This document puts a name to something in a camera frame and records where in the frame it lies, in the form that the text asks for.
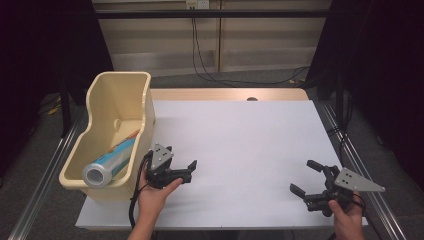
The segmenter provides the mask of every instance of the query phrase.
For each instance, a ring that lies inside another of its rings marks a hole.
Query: aluminum rail
[[[325,18],[345,17],[346,12],[330,10],[96,10],[98,19],[138,18]]]
[[[323,103],[322,107],[332,127],[337,127],[333,108],[328,103]],[[350,141],[349,137],[346,134],[343,135],[340,133],[340,131],[337,131],[336,135],[340,142],[343,141],[343,149],[348,156],[348,159],[352,163],[355,171],[361,176],[372,181],[370,174],[368,173],[364,163],[362,162],[362,159],[359,157],[359,154]],[[379,215],[382,223],[384,224],[387,233],[390,235],[390,238],[393,240],[406,240],[406,236],[403,233],[395,215],[387,205],[381,193],[368,192],[367,195],[375,210],[377,211],[377,214]]]
[[[76,123],[81,119],[84,111],[80,109],[78,112]],[[24,240],[28,236],[28,233],[34,223],[35,218],[37,217],[38,212],[41,209],[42,204],[46,198],[48,191],[50,190],[50,185],[52,183],[52,178],[56,175],[57,170],[60,166],[60,163],[63,162],[64,155],[66,150],[70,146],[71,142],[74,140],[75,133],[77,130],[77,124],[74,124],[69,130],[68,134],[65,137],[61,138],[59,144],[56,148],[53,157],[50,159],[50,162],[47,166],[46,171],[43,174],[40,182],[37,185],[34,193],[31,196],[28,204],[26,205],[24,211],[19,217],[15,227],[13,228],[9,240]]]

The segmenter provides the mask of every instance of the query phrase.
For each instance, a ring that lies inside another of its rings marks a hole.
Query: white table
[[[192,182],[169,196],[157,230],[332,226],[332,218],[308,212],[289,190],[290,183],[307,194],[325,189],[324,175],[306,166],[309,159],[339,166],[312,101],[155,101],[154,107],[153,143],[172,145],[171,168],[198,160]],[[129,229],[128,206],[87,197],[76,226]]]

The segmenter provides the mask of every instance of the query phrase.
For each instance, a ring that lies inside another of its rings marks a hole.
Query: plastic container
[[[87,92],[87,129],[78,137],[59,176],[67,189],[78,189],[94,200],[129,200],[138,168],[149,151],[155,112],[146,72],[99,74]],[[129,163],[104,188],[91,188],[82,179],[84,167],[131,133],[137,134]]]

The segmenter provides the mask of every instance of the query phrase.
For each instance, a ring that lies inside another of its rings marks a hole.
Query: aluminum foil roll
[[[85,166],[82,178],[89,187],[107,186],[129,162],[137,132],[112,147],[109,152]]]

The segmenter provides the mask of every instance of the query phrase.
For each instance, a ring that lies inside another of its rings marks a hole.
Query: hand
[[[165,206],[166,198],[183,182],[181,178],[174,180],[164,189],[150,187],[146,180],[146,169],[143,166],[143,172],[140,177],[139,186],[143,190],[138,196],[138,218],[134,229],[131,231],[129,240],[150,240],[155,227],[156,220]]]
[[[360,198],[353,196],[353,200],[361,202]],[[363,240],[362,235],[362,208],[352,204],[346,213],[335,200],[328,202],[334,213],[334,231],[338,240]]]
[[[157,189],[147,185],[141,191],[138,197],[138,219],[137,222],[143,221],[143,219],[157,219],[160,212],[165,206],[166,198],[180,186],[183,179],[178,178],[171,182],[168,186],[163,189]],[[146,179],[142,176],[140,180],[140,186],[145,186],[147,183]]]

